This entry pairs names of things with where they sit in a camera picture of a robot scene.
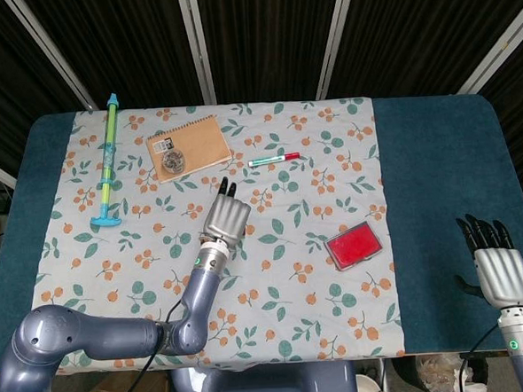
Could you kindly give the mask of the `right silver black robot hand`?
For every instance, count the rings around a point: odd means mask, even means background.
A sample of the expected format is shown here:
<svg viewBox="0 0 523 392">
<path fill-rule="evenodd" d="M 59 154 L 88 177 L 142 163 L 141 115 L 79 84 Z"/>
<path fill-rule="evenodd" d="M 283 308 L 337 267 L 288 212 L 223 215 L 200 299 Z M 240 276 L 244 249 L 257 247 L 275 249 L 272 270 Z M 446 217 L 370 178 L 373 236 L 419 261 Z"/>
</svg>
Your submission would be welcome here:
<svg viewBox="0 0 523 392">
<path fill-rule="evenodd" d="M 523 312 L 523 257 L 514 247 L 507 227 L 467 214 L 456 220 L 472 256 L 478 285 L 454 277 L 460 291 L 477 296 L 497 310 Z"/>
</svg>

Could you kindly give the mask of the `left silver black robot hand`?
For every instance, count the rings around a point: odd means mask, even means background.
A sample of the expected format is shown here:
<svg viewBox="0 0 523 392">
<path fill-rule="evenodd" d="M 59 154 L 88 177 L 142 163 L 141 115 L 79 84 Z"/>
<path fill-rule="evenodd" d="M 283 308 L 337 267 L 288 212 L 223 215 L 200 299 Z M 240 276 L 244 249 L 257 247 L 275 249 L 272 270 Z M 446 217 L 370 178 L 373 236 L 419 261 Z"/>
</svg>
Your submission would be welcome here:
<svg viewBox="0 0 523 392">
<path fill-rule="evenodd" d="M 245 229 L 251 206 L 235 195 L 237 185 L 222 178 L 200 235 L 200 242 L 222 242 L 229 250 L 234 250 L 246 235 Z"/>
</svg>

